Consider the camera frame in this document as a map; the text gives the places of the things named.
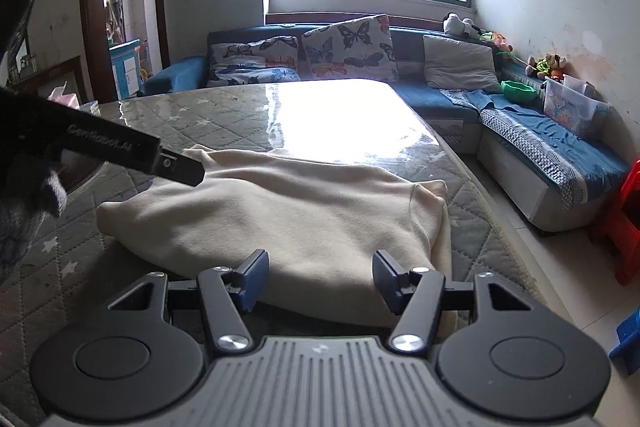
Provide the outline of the gloved left hand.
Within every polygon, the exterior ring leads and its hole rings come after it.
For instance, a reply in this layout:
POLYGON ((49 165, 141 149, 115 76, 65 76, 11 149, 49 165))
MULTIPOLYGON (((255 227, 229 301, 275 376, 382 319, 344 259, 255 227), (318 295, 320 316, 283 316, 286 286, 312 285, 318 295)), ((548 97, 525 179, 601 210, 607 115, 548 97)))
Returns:
POLYGON ((47 161, 24 159, 1 166, 1 283, 26 255, 43 219, 57 218, 67 194, 47 161))

